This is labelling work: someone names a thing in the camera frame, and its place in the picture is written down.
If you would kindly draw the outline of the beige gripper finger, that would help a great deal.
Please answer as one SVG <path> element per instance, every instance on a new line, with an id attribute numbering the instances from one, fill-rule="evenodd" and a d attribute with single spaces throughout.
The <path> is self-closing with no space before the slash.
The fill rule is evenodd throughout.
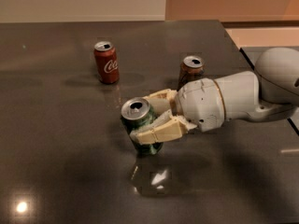
<path id="1" fill-rule="evenodd" d="M 149 104 L 152 106 L 154 112 L 161 116 L 163 112 L 167 110 L 175 111 L 176 103 L 175 97 L 177 95 L 177 91 L 171 89 L 165 89 L 161 91 L 156 91 L 148 96 L 144 96 Z"/>
<path id="2" fill-rule="evenodd" d="M 174 116 L 168 109 L 151 124 L 131 131 L 129 136 L 140 145 L 151 145 L 179 139 L 196 127 L 184 116 Z"/>

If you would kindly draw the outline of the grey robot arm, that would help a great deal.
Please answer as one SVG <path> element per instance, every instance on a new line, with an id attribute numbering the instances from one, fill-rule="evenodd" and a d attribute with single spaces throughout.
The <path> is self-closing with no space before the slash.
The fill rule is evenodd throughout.
<path id="1" fill-rule="evenodd" d="M 158 118 L 130 132 L 140 145 L 179 139 L 197 128 L 207 132 L 242 119 L 267 122 L 290 117 L 299 106 L 299 51 L 271 48 L 253 71 L 216 79 L 202 78 L 179 91 L 157 91 L 146 97 Z"/>

